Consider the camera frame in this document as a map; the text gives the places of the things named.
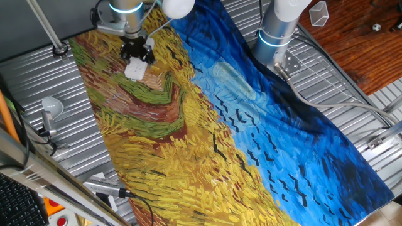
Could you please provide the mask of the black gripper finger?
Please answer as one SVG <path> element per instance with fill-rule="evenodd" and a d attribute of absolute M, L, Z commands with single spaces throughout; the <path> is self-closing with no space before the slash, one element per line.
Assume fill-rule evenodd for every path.
<path fill-rule="evenodd" d="M 120 58 L 125 62 L 130 62 L 131 54 L 129 53 L 129 47 L 127 44 L 123 43 L 120 48 Z"/>
<path fill-rule="evenodd" d="M 143 48 L 145 50 L 145 55 L 142 58 L 142 60 L 149 65 L 154 64 L 156 60 L 155 60 L 155 56 L 153 54 L 152 46 L 148 45 L 148 44 L 144 44 Z"/>

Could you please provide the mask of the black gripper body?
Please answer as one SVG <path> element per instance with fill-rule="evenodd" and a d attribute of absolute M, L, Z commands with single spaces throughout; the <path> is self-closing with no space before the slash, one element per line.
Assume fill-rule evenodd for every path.
<path fill-rule="evenodd" d="M 143 57 L 145 55 L 143 45 L 146 44 L 146 40 L 144 37 L 140 36 L 134 39 L 130 39 L 123 36 L 121 40 L 122 43 L 127 44 L 127 46 L 129 47 L 129 53 L 131 54 L 131 57 Z"/>

